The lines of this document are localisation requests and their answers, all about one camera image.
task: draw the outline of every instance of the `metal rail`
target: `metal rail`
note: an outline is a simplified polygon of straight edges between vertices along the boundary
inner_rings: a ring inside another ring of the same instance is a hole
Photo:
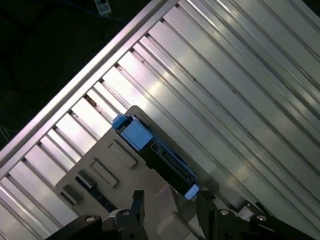
[[[76,218],[55,183],[138,105],[221,186],[320,239],[319,43],[300,0],[151,1],[0,152],[0,235]]]

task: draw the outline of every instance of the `screw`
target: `screw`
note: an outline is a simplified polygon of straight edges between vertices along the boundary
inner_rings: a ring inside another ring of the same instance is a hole
[[[96,218],[94,217],[94,216],[88,216],[85,220],[87,221],[87,222],[92,222],[92,221],[94,221]]]
[[[221,210],[220,213],[225,216],[229,215],[229,212],[227,210]]]
[[[259,219],[260,221],[265,221],[267,220],[267,218],[265,216],[259,215],[256,217],[257,219]]]

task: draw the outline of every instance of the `rectangular slot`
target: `rectangular slot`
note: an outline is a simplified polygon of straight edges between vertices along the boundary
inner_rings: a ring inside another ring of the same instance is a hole
[[[118,183],[118,180],[115,179],[114,176],[112,176],[112,174],[110,174],[110,172],[97,160],[93,162],[91,167],[110,185],[110,187],[113,188]]]

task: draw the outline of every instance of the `aluminum slat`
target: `aluminum slat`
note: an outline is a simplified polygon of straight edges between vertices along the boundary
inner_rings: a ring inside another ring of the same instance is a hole
[[[47,209],[62,226],[70,223],[77,217],[23,162],[19,162],[10,171],[10,175]]]
[[[101,138],[111,127],[110,123],[94,109],[94,107],[84,98],[72,108],[72,111]]]
[[[45,179],[52,188],[66,174],[39,146],[25,155],[27,163]]]
[[[15,219],[2,205],[0,205],[0,231],[5,233],[5,239],[36,240],[17,219]]]
[[[62,149],[59,149],[51,137],[45,136],[40,140],[40,143],[40,148],[54,158],[54,160],[63,167],[63,170],[69,171],[75,165],[75,161],[67,156]]]
[[[56,126],[65,136],[75,144],[83,153],[86,153],[96,140],[84,130],[69,114],[66,114]]]
[[[53,129],[48,133],[48,136],[53,140],[54,144],[57,144],[65,153],[71,157],[75,162],[78,162],[81,156],[70,146],[68,143],[62,139]]]
[[[56,232],[59,228],[51,221],[51,219],[43,213],[38,206],[36,206],[30,199],[28,199],[19,189],[8,180],[3,178],[1,184],[10,192],[14,198],[19,201],[34,217],[39,221],[40,225],[46,229],[50,234]]]

